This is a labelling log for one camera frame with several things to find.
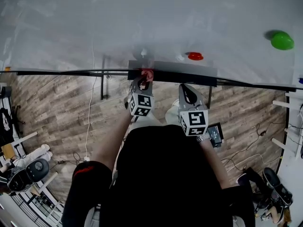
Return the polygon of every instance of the fiducial marker cube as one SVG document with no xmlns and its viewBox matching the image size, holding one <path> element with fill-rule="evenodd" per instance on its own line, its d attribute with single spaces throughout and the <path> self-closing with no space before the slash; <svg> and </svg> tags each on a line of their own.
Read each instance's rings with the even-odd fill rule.
<svg viewBox="0 0 303 227">
<path fill-rule="evenodd" d="M 206 133 L 208 127 L 208 111 L 181 111 L 179 122 L 186 136 L 199 136 Z"/>
<path fill-rule="evenodd" d="M 155 106 L 155 100 L 152 96 L 133 93 L 129 102 L 129 108 L 132 116 L 147 116 Z"/>
</svg>

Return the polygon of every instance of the red object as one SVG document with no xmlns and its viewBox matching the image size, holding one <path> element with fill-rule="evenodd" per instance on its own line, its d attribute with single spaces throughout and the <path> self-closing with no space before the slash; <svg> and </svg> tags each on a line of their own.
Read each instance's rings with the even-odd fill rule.
<svg viewBox="0 0 303 227">
<path fill-rule="evenodd" d="M 146 81 L 153 81 L 153 71 L 151 69 L 142 69 L 141 75 L 146 75 Z"/>
<path fill-rule="evenodd" d="M 200 61 L 200 60 L 203 60 L 203 56 L 201 53 L 198 53 L 198 52 L 189 52 L 187 53 L 188 55 L 188 58 L 191 59 L 191 60 L 194 60 L 194 61 Z"/>
<path fill-rule="evenodd" d="M 94 167 L 93 166 L 89 166 L 89 167 L 86 167 L 84 169 L 78 170 L 73 177 L 75 177 L 78 173 L 89 172 L 92 169 L 94 169 Z"/>
</svg>

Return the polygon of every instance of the green ball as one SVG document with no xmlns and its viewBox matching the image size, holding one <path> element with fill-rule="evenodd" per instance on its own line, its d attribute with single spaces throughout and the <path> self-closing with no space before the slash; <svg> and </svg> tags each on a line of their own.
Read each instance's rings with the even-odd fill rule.
<svg viewBox="0 0 303 227">
<path fill-rule="evenodd" d="M 290 50 L 294 47 L 293 39 L 285 32 L 278 32 L 271 38 L 271 45 L 278 50 Z"/>
</svg>

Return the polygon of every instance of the black clothing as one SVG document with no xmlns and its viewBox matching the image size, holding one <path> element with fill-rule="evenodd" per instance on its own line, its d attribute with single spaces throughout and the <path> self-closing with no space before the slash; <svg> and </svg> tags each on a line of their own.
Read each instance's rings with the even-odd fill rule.
<svg viewBox="0 0 303 227">
<path fill-rule="evenodd" d="M 196 138 L 187 137 L 179 126 L 132 130 L 118 156 L 117 171 L 115 185 L 109 188 L 112 173 L 102 163 L 76 167 L 64 227 L 82 227 L 87 212 L 98 203 L 102 227 L 232 226 L 231 196 L 221 189 Z M 252 205 L 244 188 L 227 190 L 236 198 L 246 195 Z M 251 214 L 254 222 L 253 206 Z"/>
<path fill-rule="evenodd" d="M 5 129 L 5 126 L 3 124 L 3 117 L 4 122 L 8 126 L 7 129 Z M 14 141 L 13 137 L 13 124 L 12 120 L 10 118 L 10 115 L 8 113 L 8 110 L 5 108 L 0 109 L 0 144 L 2 146 L 9 144 Z"/>
</svg>

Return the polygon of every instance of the white cable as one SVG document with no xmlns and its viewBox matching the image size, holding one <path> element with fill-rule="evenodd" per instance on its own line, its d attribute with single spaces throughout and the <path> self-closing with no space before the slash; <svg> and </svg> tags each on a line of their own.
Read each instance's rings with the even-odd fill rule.
<svg viewBox="0 0 303 227">
<path fill-rule="evenodd" d="M 300 107 L 300 112 L 299 112 L 298 116 L 301 116 L 302 121 L 303 121 L 303 115 L 302 115 L 302 113 L 301 113 L 302 107 L 303 107 L 303 104 L 302 104 L 301 107 Z"/>
<path fill-rule="evenodd" d="M 95 54 L 94 54 L 94 37 L 92 37 L 91 39 L 91 54 L 93 56 L 93 69 L 95 68 Z M 91 101 L 93 100 L 93 95 L 94 95 L 94 85 L 97 81 L 97 77 L 95 78 L 93 87 L 91 88 L 91 98 L 90 98 L 90 102 L 89 102 L 89 117 L 90 117 L 90 105 L 91 105 Z M 87 127 L 87 134 L 86 134 L 86 142 L 85 142 L 85 150 L 86 150 L 86 156 L 88 156 L 88 152 L 87 152 L 87 141 L 89 138 L 89 128 L 90 128 L 90 120 L 89 120 L 89 126 Z"/>
<path fill-rule="evenodd" d="M 255 156 L 261 156 L 261 155 L 260 155 L 260 154 L 255 154 L 255 155 L 253 155 L 253 156 L 250 156 L 250 157 L 246 158 L 245 160 L 243 160 L 243 161 L 237 163 L 236 165 L 234 165 L 234 166 L 233 166 L 231 169 L 229 169 L 227 172 L 229 172 L 230 170 L 234 169 L 237 165 L 241 164 L 242 162 L 244 162 L 244 161 L 246 161 L 246 160 L 248 160 L 248 159 L 250 159 L 250 158 L 252 158 L 252 157 L 255 157 Z M 275 160 L 273 160 L 273 161 L 271 161 L 271 162 L 268 162 L 268 163 L 265 163 L 265 162 L 264 162 L 262 156 L 261 156 L 261 158 L 262 158 L 263 164 L 268 165 L 268 164 L 271 164 L 271 163 L 275 162 L 275 161 L 278 160 L 280 157 L 278 157 L 277 159 L 275 159 Z"/>
</svg>

